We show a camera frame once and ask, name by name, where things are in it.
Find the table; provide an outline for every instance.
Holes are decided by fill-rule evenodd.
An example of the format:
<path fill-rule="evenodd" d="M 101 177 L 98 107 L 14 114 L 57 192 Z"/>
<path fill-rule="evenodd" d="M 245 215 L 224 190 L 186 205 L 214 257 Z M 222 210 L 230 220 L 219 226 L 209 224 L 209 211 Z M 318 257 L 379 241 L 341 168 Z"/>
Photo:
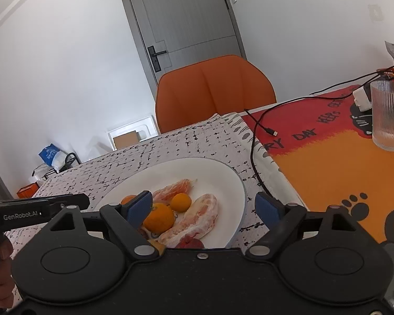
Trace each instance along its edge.
<path fill-rule="evenodd" d="M 36 197 L 85 193 L 90 207 L 98 202 L 116 185 L 146 167 L 178 158 L 193 156 L 213 158 L 232 167 L 241 177 L 247 191 L 247 213 L 233 244 L 245 250 L 267 232 L 267 227 L 255 214 L 254 197 L 261 191 L 250 164 L 250 147 L 246 139 L 251 130 L 237 114 L 223 117 L 214 115 L 207 121 L 163 134 L 143 143 L 118 150 L 64 171 L 49 179 L 36 193 Z M 298 196 L 264 148 L 259 151 L 259 169 L 274 195 L 282 202 L 298 202 Z M 32 238 L 41 225 L 12 230 L 7 233 L 15 252 Z M 16 301 L 20 297 L 15 290 Z"/>
<path fill-rule="evenodd" d="M 345 96 L 357 87 L 324 96 Z M 256 119 L 261 113 L 252 112 Z M 242 118 L 254 128 L 251 117 Z M 278 136 L 258 127 L 257 138 L 309 210 L 341 205 L 378 242 L 394 242 L 394 152 L 372 142 L 371 110 L 361 113 L 353 97 L 304 99 L 271 110 L 262 124 Z"/>

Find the blue gripper pad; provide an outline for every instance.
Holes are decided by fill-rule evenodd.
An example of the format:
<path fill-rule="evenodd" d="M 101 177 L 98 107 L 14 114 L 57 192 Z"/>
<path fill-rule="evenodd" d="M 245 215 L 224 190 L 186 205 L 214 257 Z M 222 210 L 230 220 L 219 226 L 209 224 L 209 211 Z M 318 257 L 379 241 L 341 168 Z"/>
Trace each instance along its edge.
<path fill-rule="evenodd" d="M 255 196 L 255 213 L 269 229 L 284 216 L 284 205 L 264 192 Z"/>
<path fill-rule="evenodd" d="M 143 191 L 127 205 L 131 206 L 128 208 L 126 220 L 133 228 L 138 229 L 152 210 L 152 194 L 149 191 Z"/>

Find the black paw print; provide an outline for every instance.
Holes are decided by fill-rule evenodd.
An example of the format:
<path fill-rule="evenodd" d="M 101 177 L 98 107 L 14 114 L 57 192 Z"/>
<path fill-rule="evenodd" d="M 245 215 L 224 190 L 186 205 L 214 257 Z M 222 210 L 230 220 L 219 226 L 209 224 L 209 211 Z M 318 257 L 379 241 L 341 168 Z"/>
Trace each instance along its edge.
<path fill-rule="evenodd" d="M 365 193 L 360 193 L 359 197 L 363 200 L 368 199 L 368 196 Z M 349 213 L 353 219 L 356 221 L 364 220 L 369 214 L 369 206 L 364 202 L 357 202 L 358 198 L 356 195 L 349 196 L 349 200 L 344 199 L 341 203 L 349 209 Z"/>

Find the orange chair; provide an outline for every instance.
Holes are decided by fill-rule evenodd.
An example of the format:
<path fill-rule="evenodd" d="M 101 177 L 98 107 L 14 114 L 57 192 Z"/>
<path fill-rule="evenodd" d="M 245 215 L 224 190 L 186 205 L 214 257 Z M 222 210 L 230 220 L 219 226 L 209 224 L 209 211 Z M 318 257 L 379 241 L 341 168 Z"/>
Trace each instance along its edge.
<path fill-rule="evenodd" d="M 276 95 L 267 77 L 241 57 L 227 55 L 164 74 L 156 96 L 156 119 L 160 131 L 167 133 L 215 113 L 272 103 Z"/>

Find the hand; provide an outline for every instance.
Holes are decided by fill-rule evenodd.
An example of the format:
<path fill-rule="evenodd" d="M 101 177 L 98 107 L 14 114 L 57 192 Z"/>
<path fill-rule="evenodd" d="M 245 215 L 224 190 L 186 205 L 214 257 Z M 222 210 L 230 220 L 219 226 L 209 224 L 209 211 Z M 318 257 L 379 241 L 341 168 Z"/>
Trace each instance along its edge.
<path fill-rule="evenodd" d="M 11 276 L 11 254 L 13 252 L 12 243 L 6 237 L 0 245 L 0 308 L 11 308 L 13 306 L 13 282 Z"/>

